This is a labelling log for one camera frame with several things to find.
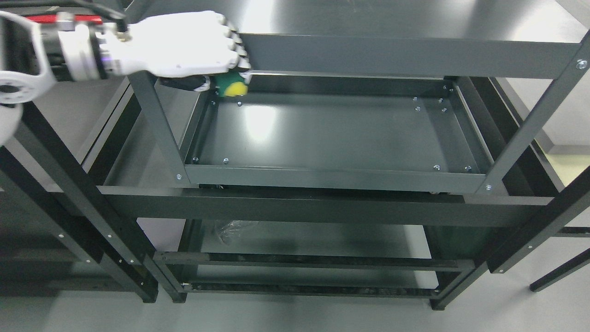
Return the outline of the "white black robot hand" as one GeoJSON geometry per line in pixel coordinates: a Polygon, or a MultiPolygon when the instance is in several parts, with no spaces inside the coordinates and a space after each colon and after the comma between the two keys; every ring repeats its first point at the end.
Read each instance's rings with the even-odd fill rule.
{"type": "Polygon", "coordinates": [[[214,11],[151,16],[128,26],[129,39],[106,24],[103,41],[110,73],[147,71],[169,88],[216,90],[214,76],[237,71],[252,78],[252,65],[234,25],[214,11]]]}

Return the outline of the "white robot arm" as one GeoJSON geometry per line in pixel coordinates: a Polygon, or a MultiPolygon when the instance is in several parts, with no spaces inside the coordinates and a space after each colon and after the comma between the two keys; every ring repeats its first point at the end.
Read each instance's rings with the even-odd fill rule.
{"type": "Polygon", "coordinates": [[[48,92],[57,82],[106,79],[110,65],[103,25],[78,21],[58,12],[53,23],[42,24],[1,13],[1,145],[15,134],[24,104],[48,92]]]}

